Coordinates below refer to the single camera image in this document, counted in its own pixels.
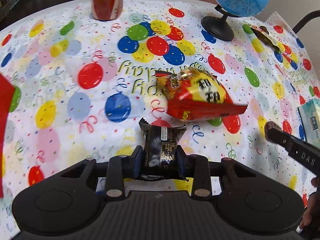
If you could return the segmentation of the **person's right hand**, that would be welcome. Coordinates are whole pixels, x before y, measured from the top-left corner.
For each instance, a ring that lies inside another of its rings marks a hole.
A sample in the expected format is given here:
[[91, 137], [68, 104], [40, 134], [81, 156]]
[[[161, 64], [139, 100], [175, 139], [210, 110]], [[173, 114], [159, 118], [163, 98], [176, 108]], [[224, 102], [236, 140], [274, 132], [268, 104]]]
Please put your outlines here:
[[315, 214], [317, 209], [316, 206], [317, 206], [316, 193], [314, 192], [310, 194], [308, 198], [307, 206], [303, 213], [302, 220], [300, 221], [300, 224], [299, 224], [300, 229], [303, 229], [304, 227], [308, 226], [312, 222], [313, 215]]

